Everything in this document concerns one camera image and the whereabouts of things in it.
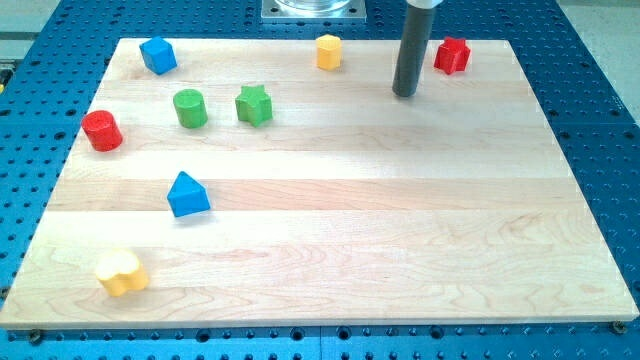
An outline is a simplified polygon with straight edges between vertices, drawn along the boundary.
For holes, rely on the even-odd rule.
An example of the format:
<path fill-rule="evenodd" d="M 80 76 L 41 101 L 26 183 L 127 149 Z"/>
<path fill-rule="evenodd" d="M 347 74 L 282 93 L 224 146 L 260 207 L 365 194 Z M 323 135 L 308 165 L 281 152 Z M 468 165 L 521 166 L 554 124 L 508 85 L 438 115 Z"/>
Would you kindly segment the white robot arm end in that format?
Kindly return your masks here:
<path fill-rule="evenodd" d="M 406 0 L 406 2 L 419 9 L 434 9 L 436 6 L 441 4 L 444 0 Z"/>

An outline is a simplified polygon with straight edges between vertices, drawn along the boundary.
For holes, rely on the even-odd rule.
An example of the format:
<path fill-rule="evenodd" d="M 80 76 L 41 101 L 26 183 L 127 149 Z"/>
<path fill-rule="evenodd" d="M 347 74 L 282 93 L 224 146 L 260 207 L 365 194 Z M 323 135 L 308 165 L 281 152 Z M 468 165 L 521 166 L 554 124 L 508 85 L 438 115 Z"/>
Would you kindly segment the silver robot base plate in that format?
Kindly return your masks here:
<path fill-rule="evenodd" d="M 262 0 L 261 17 L 269 21 L 365 20 L 364 0 Z"/>

